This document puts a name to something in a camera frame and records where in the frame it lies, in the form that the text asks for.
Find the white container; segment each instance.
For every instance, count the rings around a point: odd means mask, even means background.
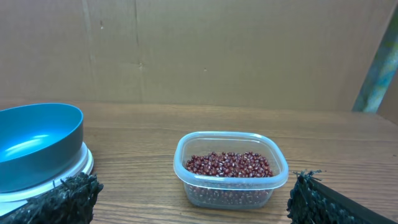
[[[267,157],[273,177],[242,178],[197,175],[185,168],[193,155],[209,152],[252,151]],[[184,182],[191,203],[201,207],[249,209],[263,207],[274,189],[287,182],[289,167],[278,146],[270,139],[253,133],[201,131],[181,138],[174,155],[175,174]]]

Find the wooden table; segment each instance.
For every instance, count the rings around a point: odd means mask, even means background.
[[[30,103],[2,101],[0,109]],[[373,114],[216,106],[73,103],[104,190],[93,223],[290,223],[295,175],[258,210],[198,208],[173,171],[178,140],[193,131],[258,133],[291,171],[321,169],[323,183],[398,222],[398,126]]]

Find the bowl rim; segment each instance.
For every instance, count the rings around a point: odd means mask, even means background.
[[[262,177],[262,178],[250,178],[250,177],[212,177],[207,175],[193,174],[186,170],[182,165],[181,157],[183,152],[183,147],[185,143],[191,139],[200,136],[231,136],[238,138],[247,138],[259,141],[266,146],[269,146],[271,153],[280,160],[278,164],[280,172],[278,175],[273,177]],[[178,142],[177,149],[174,154],[173,162],[174,172],[179,179],[184,181],[186,184],[190,184],[196,187],[206,187],[209,189],[230,189],[230,190],[269,190],[281,187],[287,182],[289,178],[289,166],[286,159],[279,149],[279,147],[269,138],[255,133],[244,133],[244,132],[234,132],[234,131],[197,131],[185,135]],[[240,188],[240,184],[249,185],[251,187],[246,187],[245,189]]]
[[[70,136],[72,133],[74,133],[74,132],[82,125],[82,123],[83,123],[84,114],[83,114],[83,112],[81,111],[81,109],[79,109],[77,106],[74,106],[74,105],[71,105],[71,104],[68,104],[68,103],[51,103],[51,102],[48,102],[48,103],[34,103],[34,104],[29,104],[29,105],[15,106],[15,107],[12,107],[12,108],[7,108],[7,109],[4,109],[4,110],[0,110],[0,115],[1,115],[2,112],[5,112],[5,111],[17,110],[17,109],[19,109],[19,108],[25,108],[25,107],[30,107],[30,106],[40,106],[40,105],[62,105],[62,106],[71,107],[71,108],[73,108],[73,109],[76,109],[77,112],[79,112],[79,114],[80,114],[80,120],[79,120],[79,122],[77,122],[76,126],[75,126],[68,134],[66,134],[63,138],[61,138],[59,141],[54,142],[54,143],[52,143],[51,145],[48,145],[48,146],[45,146],[45,147],[41,147],[39,150],[36,150],[36,151],[34,151],[34,152],[30,152],[30,153],[28,153],[28,154],[24,154],[24,155],[21,155],[21,156],[12,158],[12,159],[7,159],[7,160],[4,160],[4,161],[0,161],[0,163],[6,163],[6,162],[11,162],[11,161],[13,161],[13,160],[15,160],[15,159],[21,159],[21,158],[24,158],[24,157],[29,156],[29,155],[31,155],[31,154],[40,152],[40,151],[43,150],[43,149],[52,147],[52,146],[54,146],[55,144],[57,144],[58,142],[63,141],[65,138],[69,137],[69,136]]]

